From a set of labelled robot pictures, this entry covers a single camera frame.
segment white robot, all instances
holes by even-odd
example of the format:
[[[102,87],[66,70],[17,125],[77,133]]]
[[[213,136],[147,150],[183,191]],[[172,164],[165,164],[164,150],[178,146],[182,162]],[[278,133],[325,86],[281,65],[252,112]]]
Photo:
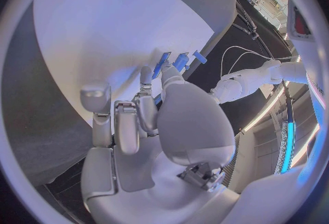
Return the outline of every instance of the white robot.
[[[168,61],[161,72],[159,111],[146,66],[135,98],[114,103],[114,146],[109,85],[95,82],[81,90],[82,104],[94,112],[95,146],[86,157],[81,187],[97,223],[219,223],[238,195],[221,185],[235,141],[218,104],[282,79],[307,83],[303,63],[277,60],[223,76],[209,94],[186,82]],[[147,137],[156,130],[158,135]],[[205,219],[207,212],[212,213]]]

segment blue light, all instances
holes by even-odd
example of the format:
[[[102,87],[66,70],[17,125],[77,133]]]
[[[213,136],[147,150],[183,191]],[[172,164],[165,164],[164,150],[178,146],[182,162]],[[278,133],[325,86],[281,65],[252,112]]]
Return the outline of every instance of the blue light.
[[[281,173],[285,173],[289,169],[290,161],[293,155],[292,148],[293,148],[295,124],[288,123],[287,131],[288,131],[287,147],[286,147],[285,160],[283,161]]]

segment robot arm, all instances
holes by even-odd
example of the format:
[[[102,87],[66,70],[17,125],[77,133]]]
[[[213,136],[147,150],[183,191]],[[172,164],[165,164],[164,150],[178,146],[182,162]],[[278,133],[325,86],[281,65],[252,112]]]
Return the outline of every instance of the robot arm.
[[[263,84],[279,84],[282,80],[307,84],[301,62],[266,61],[260,68],[245,69],[222,76],[211,90],[219,104],[232,102],[254,93]]]

